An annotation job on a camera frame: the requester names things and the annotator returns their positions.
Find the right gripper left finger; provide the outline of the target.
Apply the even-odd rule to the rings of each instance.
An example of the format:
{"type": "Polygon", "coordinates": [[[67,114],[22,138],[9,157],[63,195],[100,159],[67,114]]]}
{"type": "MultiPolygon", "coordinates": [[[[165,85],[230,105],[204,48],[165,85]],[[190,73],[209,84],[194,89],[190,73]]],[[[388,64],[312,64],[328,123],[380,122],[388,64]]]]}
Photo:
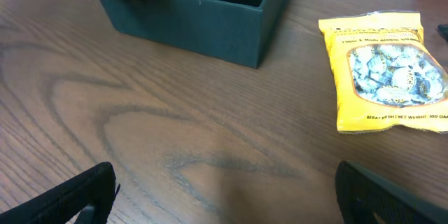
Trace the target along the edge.
{"type": "Polygon", "coordinates": [[[5,224],[106,224],[120,187],[110,162],[101,162],[1,214],[5,224]]]}

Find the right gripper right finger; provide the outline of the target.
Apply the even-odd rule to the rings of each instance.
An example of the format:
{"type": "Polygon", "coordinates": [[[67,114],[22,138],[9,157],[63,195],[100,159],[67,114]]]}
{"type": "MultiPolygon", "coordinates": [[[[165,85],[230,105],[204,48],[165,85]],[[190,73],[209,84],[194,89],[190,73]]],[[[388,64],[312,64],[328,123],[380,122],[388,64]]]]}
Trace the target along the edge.
{"type": "Polygon", "coordinates": [[[413,195],[356,162],[339,163],[335,190],[346,224],[447,222],[446,209],[413,195]]]}

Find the yellow candy bag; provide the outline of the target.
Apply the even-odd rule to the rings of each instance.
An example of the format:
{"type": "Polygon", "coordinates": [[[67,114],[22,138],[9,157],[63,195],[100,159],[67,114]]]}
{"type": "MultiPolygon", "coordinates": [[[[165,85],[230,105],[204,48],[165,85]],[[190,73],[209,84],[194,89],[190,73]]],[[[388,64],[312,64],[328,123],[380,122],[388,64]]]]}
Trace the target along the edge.
{"type": "Polygon", "coordinates": [[[447,132],[447,72],[424,45],[421,16],[385,10],[322,19],[337,92],[337,130],[400,125],[447,132]]]}

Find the black gift box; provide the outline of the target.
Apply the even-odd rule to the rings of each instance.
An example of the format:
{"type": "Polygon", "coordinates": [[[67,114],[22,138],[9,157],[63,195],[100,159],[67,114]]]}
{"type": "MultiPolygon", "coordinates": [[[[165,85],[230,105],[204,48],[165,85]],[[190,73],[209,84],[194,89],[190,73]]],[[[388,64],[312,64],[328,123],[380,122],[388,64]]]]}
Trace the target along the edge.
{"type": "Polygon", "coordinates": [[[288,0],[99,0],[120,33],[258,68],[288,0]]]}

